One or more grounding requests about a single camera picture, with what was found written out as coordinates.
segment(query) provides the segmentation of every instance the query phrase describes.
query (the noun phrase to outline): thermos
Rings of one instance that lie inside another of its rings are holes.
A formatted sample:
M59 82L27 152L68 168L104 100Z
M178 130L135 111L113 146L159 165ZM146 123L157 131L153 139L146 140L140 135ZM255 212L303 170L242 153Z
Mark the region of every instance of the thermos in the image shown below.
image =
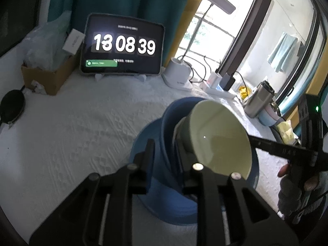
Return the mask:
M261 110L268 105L274 96L274 89L264 80L256 91L247 99L244 105L244 111L250 118L255 118Z

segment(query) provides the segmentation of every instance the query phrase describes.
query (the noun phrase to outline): green notification banner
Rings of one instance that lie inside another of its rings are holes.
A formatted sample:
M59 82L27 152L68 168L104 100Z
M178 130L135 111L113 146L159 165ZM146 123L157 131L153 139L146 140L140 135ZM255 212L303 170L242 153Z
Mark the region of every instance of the green notification banner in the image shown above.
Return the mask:
M117 67L117 61L114 60L86 60L86 67Z

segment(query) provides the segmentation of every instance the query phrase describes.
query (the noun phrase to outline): clock digit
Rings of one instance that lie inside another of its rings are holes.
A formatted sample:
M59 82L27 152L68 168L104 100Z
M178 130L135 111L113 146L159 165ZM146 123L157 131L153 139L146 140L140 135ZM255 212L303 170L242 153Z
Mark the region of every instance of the clock digit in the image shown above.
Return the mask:
M134 37L129 37L126 39L126 47L125 50L128 53L132 53L135 50L134 44L136 43L136 39Z
M145 39L140 39L139 40L140 43L140 47L138 47L138 52L139 54L144 54L147 51L146 45L147 45L147 41Z
M153 40L150 40L147 44L147 47L148 47L147 53L149 55L153 55L156 48L155 42Z
M102 43L102 45L103 45L103 49L105 50L105 51L109 51L109 50L111 50L111 48L112 48L112 41L113 41L113 36L112 35L110 35L110 34L106 34L105 36L104 36L104 41L102 41L101 43Z
M96 44L96 50L99 51L99 48L100 48L100 40L101 40L101 34L97 34L97 35L94 37L94 40L97 41L97 44Z
M116 50L119 52L122 52L125 49L125 37L123 35L120 35L116 39Z

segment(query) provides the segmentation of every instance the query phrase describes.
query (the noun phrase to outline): plastic bag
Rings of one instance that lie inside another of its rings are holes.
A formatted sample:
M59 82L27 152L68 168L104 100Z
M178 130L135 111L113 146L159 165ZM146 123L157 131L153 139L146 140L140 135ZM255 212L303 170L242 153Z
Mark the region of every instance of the plastic bag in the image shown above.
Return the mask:
M21 43L27 66L43 70L56 71L69 57L62 50L66 40L66 31L71 19L71 11L65 11L54 21L34 28Z

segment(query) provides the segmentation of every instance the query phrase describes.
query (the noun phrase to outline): digital clock display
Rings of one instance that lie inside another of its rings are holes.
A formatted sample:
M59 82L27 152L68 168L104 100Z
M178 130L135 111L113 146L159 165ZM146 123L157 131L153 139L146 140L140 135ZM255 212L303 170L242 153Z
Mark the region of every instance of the digital clock display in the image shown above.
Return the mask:
M91 14L85 35L81 58L83 72L160 73L162 25L131 17Z

